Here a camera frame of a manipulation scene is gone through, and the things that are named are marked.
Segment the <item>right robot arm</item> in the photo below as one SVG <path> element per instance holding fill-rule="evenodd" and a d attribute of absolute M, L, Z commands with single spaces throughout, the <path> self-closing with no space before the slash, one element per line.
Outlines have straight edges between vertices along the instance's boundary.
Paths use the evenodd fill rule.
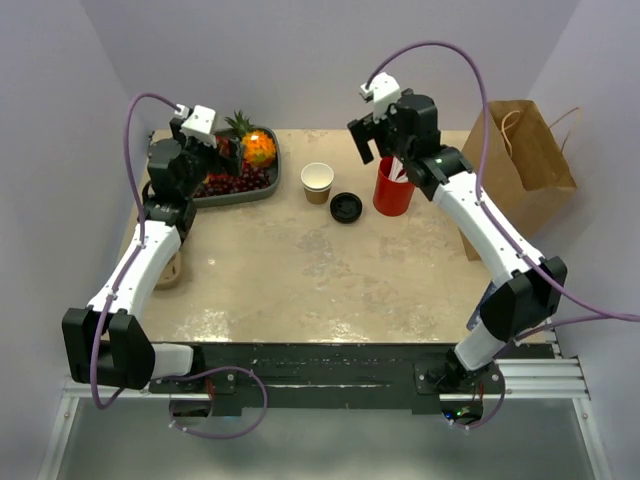
<path fill-rule="evenodd" d="M 410 89 L 362 87 L 372 113 L 348 129 L 365 163 L 380 155 L 398 158 L 410 183 L 448 214 L 480 255 L 496 289 L 481 305 L 471 333 L 446 355 L 429 380 L 441 392 L 469 392 L 481 371 L 517 335 L 538 326 L 557 310 L 567 267 L 559 257 L 545 258 L 522 238 L 485 193 L 477 192 L 471 163 L 441 141 L 433 100 Z"/>

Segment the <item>brown paper cup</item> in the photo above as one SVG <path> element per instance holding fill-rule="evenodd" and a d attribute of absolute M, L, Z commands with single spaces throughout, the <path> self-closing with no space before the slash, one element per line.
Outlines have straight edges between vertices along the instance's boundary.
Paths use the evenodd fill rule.
<path fill-rule="evenodd" d="M 300 179 L 309 203 L 321 205 L 328 200 L 334 180 L 334 171 L 329 165 L 310 163 L 302 169 Z"/>

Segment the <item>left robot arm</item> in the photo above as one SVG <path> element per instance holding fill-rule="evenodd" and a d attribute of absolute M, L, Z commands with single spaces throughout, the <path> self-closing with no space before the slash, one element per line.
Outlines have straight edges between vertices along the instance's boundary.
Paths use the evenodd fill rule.
<path fill-rule="evenodd" d="M 207 368 L 194 359 L 193 348 L 151 343 L 141 315 L 191 229 L 200 184 L 209 174 L 241 171 L 241 145 L 219 148 L 216 124 L 215 111 L 196 106 L 176 114 L 171 137 L 150 147 L 150 181 L 139 198 L 142 215 L 124 257 L 88 305 L 68 309 L 62 320 L 74 381 L 141 389 L 153 379 L 171 377 L 185 392 L 205 385 Z"/>

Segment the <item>black cup lid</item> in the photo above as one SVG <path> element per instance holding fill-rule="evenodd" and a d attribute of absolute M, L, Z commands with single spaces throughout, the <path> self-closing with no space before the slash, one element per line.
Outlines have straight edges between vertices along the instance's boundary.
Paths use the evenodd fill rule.
<path fill-rule="evenodd" d="M 361 199 L 351 192 L 338 193 L 331 199 L 330 213 L 338 223 L 354 223 L 360 218 L 362 211 Z"/>

